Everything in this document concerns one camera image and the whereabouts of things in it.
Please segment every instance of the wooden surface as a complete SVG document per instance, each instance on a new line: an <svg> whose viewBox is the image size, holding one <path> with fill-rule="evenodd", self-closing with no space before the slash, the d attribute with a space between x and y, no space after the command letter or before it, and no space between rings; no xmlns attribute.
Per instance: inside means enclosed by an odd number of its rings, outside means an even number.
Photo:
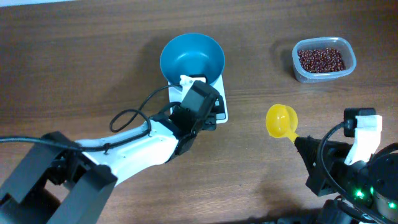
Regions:
<svg viewBox="0 0 398 224"><path fill-rule="evenodd" d="M98 223L223 223L320 208L287 139L264 126L274 103L292 106L297 132L321 138L347 107L383 116L380 148L398 133L398 18L394 1L78 1L0 9L0 135L109 136L109 120L166 84L164 45L186 32L215 38L226 55L229 121L192 149L117 186ZM348 77L300 84L292 48L338 36L357 59ZM168 102L155 97L146 114ZM340 133L337 140L344 139ZM31 145L0 147L0 183ZM59 197L66 191L50 187Z"/></svg>

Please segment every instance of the clear plastic container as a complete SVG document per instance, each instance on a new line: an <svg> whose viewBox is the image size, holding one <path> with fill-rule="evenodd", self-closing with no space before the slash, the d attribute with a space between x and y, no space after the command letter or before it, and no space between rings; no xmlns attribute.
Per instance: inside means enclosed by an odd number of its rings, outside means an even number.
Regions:
<svg viewBox="0 0 398 224"><path fill-rule="evenodd" d="M299 61L299 50L334 48L341 53L346 70L329 73L310 73L304 70ZM302 40L293 48L293 69L296 79L301 83L317 83L334 80L349 75L356 66L356 59L347 40L340 37L320 37Z"/></svg>

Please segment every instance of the red beans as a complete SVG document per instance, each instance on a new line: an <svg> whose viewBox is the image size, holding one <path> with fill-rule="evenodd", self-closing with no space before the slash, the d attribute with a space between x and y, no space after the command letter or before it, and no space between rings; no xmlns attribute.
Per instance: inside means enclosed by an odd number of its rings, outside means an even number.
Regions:
<svg viewBox="0 0 398 224"><path fill-rule="evenodd" d="M301 66L310 73L327 73L345 70L344 61L338 50L333 48L299 50Z"/></svg>

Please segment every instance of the teal bowl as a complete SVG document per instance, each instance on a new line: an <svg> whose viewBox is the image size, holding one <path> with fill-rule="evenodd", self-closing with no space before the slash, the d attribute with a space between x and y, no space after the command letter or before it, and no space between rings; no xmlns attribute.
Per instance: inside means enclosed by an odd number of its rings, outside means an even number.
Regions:
<svg viewBox="0 0 398 224"><path fill-rule="evenodd" d="M160 55L160 69L171 84L180 75L205 75L213 84L223 73L225 56L221 46L204 34L183 34L172 39Z"/></svg>

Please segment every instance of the white bracket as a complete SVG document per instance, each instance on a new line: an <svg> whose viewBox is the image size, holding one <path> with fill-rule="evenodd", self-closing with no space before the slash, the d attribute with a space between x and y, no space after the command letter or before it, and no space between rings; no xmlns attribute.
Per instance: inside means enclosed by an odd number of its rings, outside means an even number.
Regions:
<svg viewBox="0 0 398 224"><path fill-rule="evenodd" d="M379 115L356 116L355 139L349 150L346 165L358 161L368 162L380 145L382 117Z"/></svg>

